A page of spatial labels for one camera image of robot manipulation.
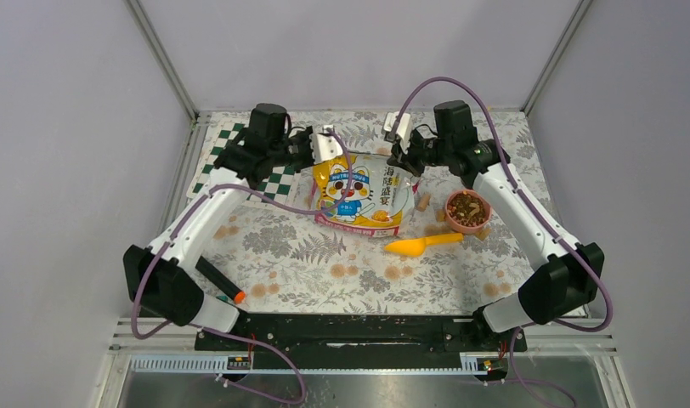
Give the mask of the cat food bag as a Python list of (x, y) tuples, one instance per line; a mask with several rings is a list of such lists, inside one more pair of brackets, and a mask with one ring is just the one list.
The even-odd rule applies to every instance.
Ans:
[(387, 163), (385, 156), (352, 153), (353, 182), (346, 191), (344, 157), (313, 168), (311, 208), (329, 207), (314, 222), (337, 230), (372, 237), (396, 236), (404, 231), (415, 208), (420, 179)]

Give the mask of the floral tablecloth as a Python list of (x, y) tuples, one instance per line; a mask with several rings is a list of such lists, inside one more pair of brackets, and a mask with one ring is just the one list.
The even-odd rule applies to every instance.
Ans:
[[(505, 151), (517, 171), (550, 212), (551, 197), (528, 121), (520, 112), (491, 113)], [(384, 112), (296, 111), (295, 126), (334, 124), (355, 151), (389, 153), (382, 140)], [(195, 174), (200, 175), (219, 136), (234, 136), (249, 113), (214, 112), (195, 123), (201, 142)], [(417, 199), (430, 201), (407, 218), (403, 239), (450, 232), (441, 219), (446, 198), (461, 182), (441, 167), (429, 168)], [(250, 202), (217, 229), (203, 255), (246, 292), (251, 312), (465, 315), (514, 293), (531, 269), (512, 233), (494, 213), (483, 240), (428, 248), (417, 258), (382, 249), (399, 237), (374, 238), (316, 224), (312, 217)]]

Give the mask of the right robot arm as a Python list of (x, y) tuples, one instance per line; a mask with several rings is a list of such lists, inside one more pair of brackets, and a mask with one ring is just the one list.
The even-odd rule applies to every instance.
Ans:
[(475, 344), (495, 349), (506, 331), (558, 321), (594, 300), (602, 290), (602, 249), (580, 243), (534, 198), (496, 136), (478, 138), (467, 103), (441, 103), (433, 112), (437, 134), (429, 139), (413, 128), (404, 111), (395, 114), (386, 133), (393, 163), (415, 175), (426, 167), (447, 167), (494, 208), (533, 270), (516, 293), (474, 313)]

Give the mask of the yellow plastic scoop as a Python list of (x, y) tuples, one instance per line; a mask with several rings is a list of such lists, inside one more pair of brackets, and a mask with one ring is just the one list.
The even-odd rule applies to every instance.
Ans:
[(462, 242), (462, 233), (428, 235), (420, 238), (394, 241), (384, 247), (386, 252), (416, 258), (420, 257), (429, 247)]

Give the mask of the black marker orange cap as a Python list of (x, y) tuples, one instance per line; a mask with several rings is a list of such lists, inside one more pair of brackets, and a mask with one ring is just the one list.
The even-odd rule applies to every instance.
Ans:
[(230, 298), (234, 304), (242, 304), (245, 302), (246, 293), (207, 259), (200, 256), (195, 268), (225, 296)]

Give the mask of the wooden cork cylinder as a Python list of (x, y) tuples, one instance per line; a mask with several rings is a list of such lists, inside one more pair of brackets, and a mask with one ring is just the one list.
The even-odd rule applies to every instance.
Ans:
[(429, 193), (423, 193), (416, 203), (416, 209), (420, 212), (426, 211), (429, 207), (431, 197), (432, 196)]

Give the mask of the wooden block near bowl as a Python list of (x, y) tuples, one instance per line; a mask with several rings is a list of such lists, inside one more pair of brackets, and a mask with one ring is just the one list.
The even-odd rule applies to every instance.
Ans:
[(476, 237), (479, 240), (484, 241), (489, 237), (490, 233), (491, 233), (491, 228), (490, 227), (484, 227), (476, 234)]

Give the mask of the pink bowl with kibble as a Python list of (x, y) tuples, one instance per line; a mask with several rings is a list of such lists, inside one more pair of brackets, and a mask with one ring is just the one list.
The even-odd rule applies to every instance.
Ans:
[(475, 235), (483, 230), (491, 215), (491, 205), (474, 190), (456, 191), (444, 204), (447, 225), (465, 235)]

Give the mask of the green white chessboard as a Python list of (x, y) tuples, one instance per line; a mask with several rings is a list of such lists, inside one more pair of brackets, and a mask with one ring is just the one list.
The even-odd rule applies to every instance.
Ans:
[(287, 206), (257, 190), (275, 167), (290, 167), (287, 151), (290, 124), (290, 115), (286, 111), (265, 111), (258, 106), (248, 123), (221, 148), (207, 174), (207, 181), (188, 203), (187, 212), (201, 212), (214, 196), (223, 193), (225, 201), (235, 206), (250, 196), (256, 196), (285, 211), (313, 215), (311, 210)]

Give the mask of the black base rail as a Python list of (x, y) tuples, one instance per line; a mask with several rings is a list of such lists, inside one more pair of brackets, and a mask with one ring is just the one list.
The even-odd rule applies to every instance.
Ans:
[(462, 353), (528, 348), (523, 334), (491, 334), (468, 315), (244, 313), (232, 332), (274, 346), (300, 370), (456, 369)]

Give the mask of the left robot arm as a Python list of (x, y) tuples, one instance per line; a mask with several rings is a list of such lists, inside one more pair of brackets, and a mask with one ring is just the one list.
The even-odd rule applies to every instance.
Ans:
[(227, 349), (248, 338), (240, 309), (206, 293), (198, 269), (206, 244), (231, 213), (257, 194), (256, 188), (274, 167), (299, 172), (342, 154), (342, 140), (333, 127), (296, 132), (280, 105), (260, 103), (249, 122), (221, 150), (195, 199), (148, 246), (131, 245), (123, 254), (128, 295), (133, 303), (130, 329), (145, 340), (169, 325), (192, 326), (215, 333)]

